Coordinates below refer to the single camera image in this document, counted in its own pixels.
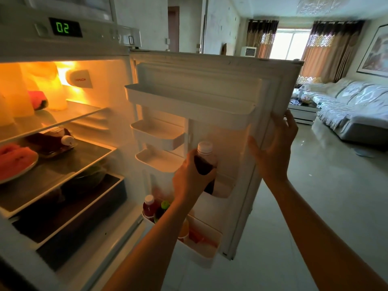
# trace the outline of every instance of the glass coffee table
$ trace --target glass coffee table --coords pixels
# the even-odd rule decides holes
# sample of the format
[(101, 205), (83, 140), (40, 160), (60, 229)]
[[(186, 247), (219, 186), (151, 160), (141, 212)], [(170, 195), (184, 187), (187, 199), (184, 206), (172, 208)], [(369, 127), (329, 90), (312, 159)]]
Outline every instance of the glass coffee table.
[(298, 123), (313, 124), (317, 117), (317, 112), (320, 108), (313, 101), (303, 101), (299, 99), (291, 99), (288, 104), (288, 109), (291, 111)]

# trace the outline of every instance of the hand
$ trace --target hand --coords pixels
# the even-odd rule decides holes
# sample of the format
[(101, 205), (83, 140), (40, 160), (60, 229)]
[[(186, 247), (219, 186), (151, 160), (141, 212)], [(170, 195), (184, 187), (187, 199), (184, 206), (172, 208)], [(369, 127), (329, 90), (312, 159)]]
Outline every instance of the hand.
[(175, 200), (182, 202), (190, 211), (198, 197), (205, 190), (206, 185), (216, 178), (217, 170), (212, 169), (207, 175), (200, 175), (194, 163), (194, 156), (197, 155), (197, 149), (187, 153), (185, 161), (175, 172), (172, 179), (174, 186)]
[(286, 111), (285, 116), (287, 122), (282, 116), (271, 114), (275, 123), (275, 136), (267, 150), (261, 150), (252, 136), (248, 138), (248, 147), (267, 186), (288, 181), (291, 144), (298, 132), (298, 126), (290, 110)]

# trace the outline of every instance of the brown curtain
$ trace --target brown curtain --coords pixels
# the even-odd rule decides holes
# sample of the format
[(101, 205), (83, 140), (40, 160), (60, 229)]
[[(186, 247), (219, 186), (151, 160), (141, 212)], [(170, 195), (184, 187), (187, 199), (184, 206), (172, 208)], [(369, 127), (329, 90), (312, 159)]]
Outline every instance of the brown curtain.
[(278, 24), (278, 20), (249, 21), (246, 46), (257, 48), (256, 58), (269, 58)]
[(316, 21), (303, 53), (299, 84), (337, 82), (348, 71), (364, 20)]

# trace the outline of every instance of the tiled floor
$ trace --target tiled floor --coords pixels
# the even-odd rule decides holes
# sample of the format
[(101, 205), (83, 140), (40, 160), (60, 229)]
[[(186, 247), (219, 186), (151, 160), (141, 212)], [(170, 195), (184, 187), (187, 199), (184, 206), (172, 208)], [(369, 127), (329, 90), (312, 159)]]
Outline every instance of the tiled floor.
[[(357, 156), (327, 127), (299, 125), (289, 179), (323, 220), (388, 281), (388, 155)], [(202, 269), (175, 253), (163, 291), (317, 290), (262, 183), (236, 257)]]

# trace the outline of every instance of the sofa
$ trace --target sofa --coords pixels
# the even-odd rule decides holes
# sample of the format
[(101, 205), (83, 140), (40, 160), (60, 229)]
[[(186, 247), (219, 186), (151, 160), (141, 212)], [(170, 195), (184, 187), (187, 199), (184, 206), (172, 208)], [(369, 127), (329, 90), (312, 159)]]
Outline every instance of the sofa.
[(301, 88), (321, 108), (317, 117), (340, 139), (388, 147), (388, 87), (342, 78)]

